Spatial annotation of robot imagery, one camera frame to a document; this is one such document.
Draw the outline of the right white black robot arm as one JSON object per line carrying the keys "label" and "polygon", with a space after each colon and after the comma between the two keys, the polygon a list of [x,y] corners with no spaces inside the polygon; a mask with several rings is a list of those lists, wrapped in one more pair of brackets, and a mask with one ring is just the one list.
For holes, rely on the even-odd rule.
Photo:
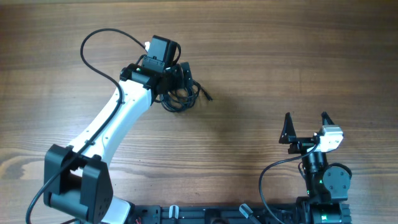
{"label": "right white black robot arm", "polygon": [[307,188],[306,197],[296,199],[295,223],[349,224],[352,222],[348,204],[348,190],[352,171],[340,163],[329,163],[328,152],[343,141],[343,130],[326,112],[322,113],[322,126],[312,137],[296,135],[290,113],[285,115],[279,142],[288,144],[289,154],[299,154],[302,174]]}

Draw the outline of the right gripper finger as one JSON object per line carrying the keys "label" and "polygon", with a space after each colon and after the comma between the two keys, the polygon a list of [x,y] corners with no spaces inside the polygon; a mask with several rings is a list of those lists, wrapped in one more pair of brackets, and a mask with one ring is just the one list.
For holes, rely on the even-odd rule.
{"label": "right gripper finger", "polygon": [[331,120],[326,111],[324,111],[321,114],[321,117],[322,117],[322,125],[334,125],[334,122]]}
{"label": "right gripper finger", "polygon": [[291,144],[294,143],[296,139],[297,136],[295,133],[292,117],[290,113],[286,113],[284,118],[284,126],[279,138],[279,144]]}

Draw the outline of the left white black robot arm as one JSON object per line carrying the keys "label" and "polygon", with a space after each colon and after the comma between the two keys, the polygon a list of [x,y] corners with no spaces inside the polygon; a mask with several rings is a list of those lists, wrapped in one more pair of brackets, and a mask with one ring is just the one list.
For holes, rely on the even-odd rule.
{"label": "left white black robot arm", "polygon": [[133,203],[117,198],[109,175],[112,158],[134,123],[154,103],[167,111],[191,108],[200,92],[178,43],[159,36],[145,54],[121,70],[111,99],[67,146],[53,145],[44,160],[44,204],[74,223],[139,223]]}

